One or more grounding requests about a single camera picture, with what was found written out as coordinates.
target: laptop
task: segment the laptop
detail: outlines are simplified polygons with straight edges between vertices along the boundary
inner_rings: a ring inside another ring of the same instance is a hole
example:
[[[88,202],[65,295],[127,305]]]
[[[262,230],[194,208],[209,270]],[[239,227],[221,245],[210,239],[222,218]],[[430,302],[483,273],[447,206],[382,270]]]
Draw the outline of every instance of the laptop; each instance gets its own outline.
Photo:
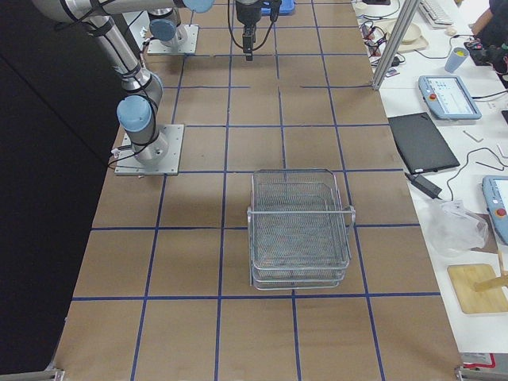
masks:
[[[411,175],[460,165],[427,113],[389,117],[388,121],[398,153]]]

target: wooden stick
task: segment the wooden stick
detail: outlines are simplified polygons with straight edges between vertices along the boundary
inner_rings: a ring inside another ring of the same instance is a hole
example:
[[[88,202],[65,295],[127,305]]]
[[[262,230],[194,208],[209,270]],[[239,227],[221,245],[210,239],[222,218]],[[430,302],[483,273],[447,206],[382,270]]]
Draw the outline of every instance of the wooden stick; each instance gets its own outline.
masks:
[[[499,270],[501,271],[501,275],[508,275],[508,271],[505,270],[505,266],[502,263],[502,252],[498,250],[498,259],[499,259]]]
[[[508,275],[498,276],[497,278],[484,280],[483,282],[476,282],[475,284],[473,284],[473,287],[477,292],[486,291],[490,290],[491,288],[502,286],[508,287]]]

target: stacked wire baskets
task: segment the stacked wire baskets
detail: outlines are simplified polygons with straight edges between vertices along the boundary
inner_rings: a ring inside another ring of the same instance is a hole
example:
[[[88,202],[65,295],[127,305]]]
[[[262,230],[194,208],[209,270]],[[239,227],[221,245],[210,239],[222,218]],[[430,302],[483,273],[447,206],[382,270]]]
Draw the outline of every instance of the stacked wire baskets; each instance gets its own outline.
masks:
[[[336,287],[341,283],[351,259],[348,231],[355,212],[352,206],[342,209],[332,172],[255,172],[247,215],[255,288]]]

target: keyboard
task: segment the keyboard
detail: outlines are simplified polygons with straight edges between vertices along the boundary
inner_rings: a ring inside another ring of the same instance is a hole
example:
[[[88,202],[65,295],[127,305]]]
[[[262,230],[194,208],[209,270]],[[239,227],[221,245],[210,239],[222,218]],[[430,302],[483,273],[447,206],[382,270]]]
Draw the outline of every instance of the keyboard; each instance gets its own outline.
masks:
[[[440,0],[420,0],[418,9],[433,28],[448,28],[450,25],[453,25],[453,20],[443,11],[439,1]]]

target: metal pole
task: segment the metal pole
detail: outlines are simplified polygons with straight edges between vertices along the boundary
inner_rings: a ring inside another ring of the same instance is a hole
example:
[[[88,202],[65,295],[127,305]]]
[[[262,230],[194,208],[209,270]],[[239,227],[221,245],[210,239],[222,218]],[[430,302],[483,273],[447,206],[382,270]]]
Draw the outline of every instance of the metal pole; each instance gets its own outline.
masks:
[[[374,77],[372,79],[372,88],[379,90],[391,63],[394,60],[395,53],[400,46],[402,38],[406,34],[411,21],[413,20],[418,3],[420,0],[405,0],[400,12],[398,13],[397,21],[395,22],[393,31],[388,40],[387,46],[383,51],[383,55],[379,59],[378,66],[375,69]]]

